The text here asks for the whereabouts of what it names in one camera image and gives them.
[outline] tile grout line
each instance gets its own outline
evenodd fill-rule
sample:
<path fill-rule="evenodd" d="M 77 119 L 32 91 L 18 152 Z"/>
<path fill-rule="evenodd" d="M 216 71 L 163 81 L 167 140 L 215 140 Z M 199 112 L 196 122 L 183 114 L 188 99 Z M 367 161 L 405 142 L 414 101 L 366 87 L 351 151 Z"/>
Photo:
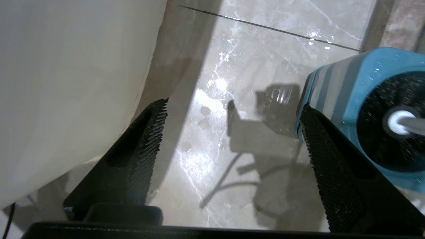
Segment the tile grout line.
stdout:
<path fill-rule="evenodd" d="M 304 38 L 304 39 L 309 39 L 311 41 L 316 41 L 316 42 L 324 43 L 324 44 L 327 44 L 327 45 L 330 45 L 330 46 L 336 46 L 336 47 L 340 47 L 340 48 L 352 50 L 352 51 L 355 51 L 355 52 L 360 52 L 359 49 L 354 49 L 354 48 L 343 46 L 343 45 L 339 45 L 339 44 L 328 43 L 327 41 L 323 41 L 323 40 L 319 40 L 319 39 L 312 40 L 312 37 L 307 37 L 307 36 L 303 36 L 303 35 L 296 34 L 296 33 L 293 33 L 293 32 L 284 31 L 284 30 L 276 29 L 276 28 L 269 27 L 269 26 L 264 26 L 264 25 L 260 25 L 260 24 L 256 24 L 256 23 L 247 22 L 247 21 L 244 21 L 244 20 L 241 20 L 241 19 L 238 19 L 238 18 L 228 17 L 228 16 L 217 14 L 217 13 L 212 13 L 212 12 L 209 12 L 209 11 L 204 11 L 204 10 L 199 10 L 199 9 L 187 7 L 187 6 L 184 6 L 184 5 L 178 5 L 178 6 L 180 6 L 182 8 L 189 9 L 189 10 L 194 10 L 194 11 L 197 11 L 197 12 L 202 12 L 202 13 L 210 14 L 210 15 L 213 15 L 213 16 L 216 16 L 216 17 L 227 18 L 227 19 L 231 19 L 231 20 L 238 21 L 238 22 L 241 22 L 241 23 L 246 23 L 246 24 L 250 24 L 250 25 L 253 25 L 253 26 L 258 26 L 258 27 L 266 28 L 266 29 L 269 29 L 269 30 L 274 30 L 274 31 L 282 32 L 282 33 L 289 34 L 289 35 L 292 35 L 292 36 L 301 37 L 301 38 Z"/>

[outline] marble floor tile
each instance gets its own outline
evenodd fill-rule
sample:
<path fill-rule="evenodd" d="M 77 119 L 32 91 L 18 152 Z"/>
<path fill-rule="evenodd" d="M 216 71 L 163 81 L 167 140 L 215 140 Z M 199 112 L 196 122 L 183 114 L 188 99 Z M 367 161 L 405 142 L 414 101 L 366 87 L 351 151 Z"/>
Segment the marble floor tile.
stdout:
<path fill-rule="evenodd" d="M 313 70 L 355 54 L 169 5 L 139 105 L 170 97 L 147 200 L 164 225 L 327 231 L 295 108 Z"/>
<path fill-rule="evenodd" d="M 359 49 L 375 0 L 171 0 L 291 33 Z M 221 2 L 211 8 L 211 2 Z"/>

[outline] black cable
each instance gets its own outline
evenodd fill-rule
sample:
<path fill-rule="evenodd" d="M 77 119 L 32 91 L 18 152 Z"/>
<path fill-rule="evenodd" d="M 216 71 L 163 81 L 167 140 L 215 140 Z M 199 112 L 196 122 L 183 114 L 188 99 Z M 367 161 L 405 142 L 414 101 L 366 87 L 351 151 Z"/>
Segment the black cable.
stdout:
<path fill-rule="evenodd" d="M 15 213 L 15 203 L 13 203 L 12 206 L 10 206 L 9 220 L 7 221 L 6 229 L 4 230 L 4 233 L 3 233 L 3 239 L 6 239 L 7 234 L 9 233 L 9 228 L 10 228 L 10 225 L 12 224 L 13 213 Z"/>

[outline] blue container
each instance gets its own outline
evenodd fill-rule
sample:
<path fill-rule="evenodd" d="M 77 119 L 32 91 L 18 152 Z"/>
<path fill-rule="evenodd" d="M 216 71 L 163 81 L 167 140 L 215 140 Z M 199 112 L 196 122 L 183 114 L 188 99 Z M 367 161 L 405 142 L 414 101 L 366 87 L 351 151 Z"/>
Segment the blue container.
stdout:
<path fill-rule="evenodd" d="M 323 66 L 307 79 L 300 109 L 306 103 L 321 111 L 370 160 L 357 137 L 357 117 L 367 96 L 385 80 L 425 71 L 425 55 L 383 47 Z M 302 139 L 298 112 L 296 130 Z M 398 172 L 371 162 L 394 185 L 425 193 L 425 171 Z"/>

